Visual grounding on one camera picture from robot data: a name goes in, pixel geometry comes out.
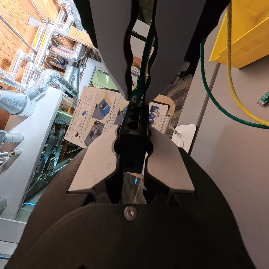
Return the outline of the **silver ceiling ducts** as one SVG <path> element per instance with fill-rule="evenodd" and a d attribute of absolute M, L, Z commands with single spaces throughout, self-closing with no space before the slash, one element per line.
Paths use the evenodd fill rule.
<path fill-rule="evenodd" d="M 30 51 L 18 49 L 10 71 L 1 68 L 1 83 L 15 90 L 1 89 L 1 109 L 9 115 L 29 117 L 36 102 L 42 98 L 50 86 L 67 92 L 71 97 L 79 93 L 80 62 L 86 53 L 86 46 L 75 42 L 73 48 L 64 45 L 53 46 L 55 36 L 68 37 L 72 25 L 86 33 L 75 1 L 58 1 L 61 8 L 55 21 L 38 21 L 37 31 Z M 53 56 L 66 67 L 64 75 L 54 69 L 43 69 L 46 56 Z"/>

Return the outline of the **rounded plywood board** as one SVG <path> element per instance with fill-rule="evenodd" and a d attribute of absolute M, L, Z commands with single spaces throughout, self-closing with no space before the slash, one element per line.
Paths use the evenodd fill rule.
<path fill-rule="evenodd" d="M 160 94 L 156 98 L 153 99 L 153 102 L 154 103 L 161 103 L 161 104 L 165 104 L 165 105 L 169 106 L 168 112 L 166 114 L 169 114 L 170 117 L 168 117 L 168 116 L 166 117 L 163 130 L 161 131 L 162 133 L 165 133 L 168 130 L 169 125 L 172 121 L 172 118 L 173 118 L 173 115 L 175 112 L 175 103 L 168 96 L 164 96 L 164 95 L 160 95 Z"/>

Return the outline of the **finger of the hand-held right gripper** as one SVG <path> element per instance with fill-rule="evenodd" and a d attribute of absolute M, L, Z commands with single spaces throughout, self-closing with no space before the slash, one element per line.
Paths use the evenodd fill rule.
<path fill-rule="evenodd" d="M 133 53 L 131 33 L 137 20 L 137 1 L 89 1 L 102 62 L 121 95 L 130 99 Z"/>
<path fill-rule="evenodd" d="M 205 3 L 205 0 L 157 1 L 154 22 L 158 46 L 149 67 L 146 104 L 163 94 L 176 75 L 189 66 L 184 58 Z"/>

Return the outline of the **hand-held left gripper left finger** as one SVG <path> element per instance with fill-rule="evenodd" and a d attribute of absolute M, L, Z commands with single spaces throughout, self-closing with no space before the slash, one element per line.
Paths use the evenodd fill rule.
<path fill-rule="evenodd" d="M 70 184 L 69 193 L 107 192 L 106 180 L 119 169 L 119 155 L 114 148 L 119 128 L 120 125 L 113 125 L 88 146 Z"/>

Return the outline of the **black network switch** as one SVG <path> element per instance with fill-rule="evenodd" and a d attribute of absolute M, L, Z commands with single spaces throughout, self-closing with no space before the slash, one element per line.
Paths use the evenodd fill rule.
<path fill-rule="evenodd" d="M 128 104 L 119 129 L 119 158 L 122 170 L 141 174 L 149 141 L 149 107 Z"/>

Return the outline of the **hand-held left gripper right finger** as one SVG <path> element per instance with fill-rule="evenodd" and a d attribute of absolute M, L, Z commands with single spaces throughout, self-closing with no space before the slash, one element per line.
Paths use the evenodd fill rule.
<path fill-rule="evenodd" d="M 145 160 L 144 186 L 149 193 L 194 193 L 195 188 L 177 145 L 150 126 L 150 153 Z"/>

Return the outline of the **white sheet stand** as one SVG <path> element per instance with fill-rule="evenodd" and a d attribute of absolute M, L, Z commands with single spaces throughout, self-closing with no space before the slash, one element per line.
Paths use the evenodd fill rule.
<path fill-rule="evenodd" d="M 196 125 L 179 125 L 176 128 L 173 128 L 169 124 L 171 114 L 160 113 L 157 114 L 157 116 L 159 116 L 160 123 L 157 123 L 157 118 L 155 118 L 156 129 L 158 129 L 163 134 L 166 133 L 167 129 L 171 129 L 173 131 L 171 140 L 177 145 L 177 147 L 183 148 L 186 153 L 189 153 L 196 132 Z"/>

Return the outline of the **yellow plastic bin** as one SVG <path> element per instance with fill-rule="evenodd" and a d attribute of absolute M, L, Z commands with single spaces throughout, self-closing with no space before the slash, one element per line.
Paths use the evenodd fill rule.
<path fill-rule="evenodd" d="M 240 69 L 269 54 L 269 1 L 232 0 L 231 66 Z"/>

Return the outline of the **printed instruction sheet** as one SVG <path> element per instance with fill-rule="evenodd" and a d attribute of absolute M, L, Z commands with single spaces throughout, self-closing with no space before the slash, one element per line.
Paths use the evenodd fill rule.
<path fill-rule="evenodd" d="M 129 101 L 112 89 L 84 86 L 64 139 L 88 147 L 114 125 L 121 125 Z"/>

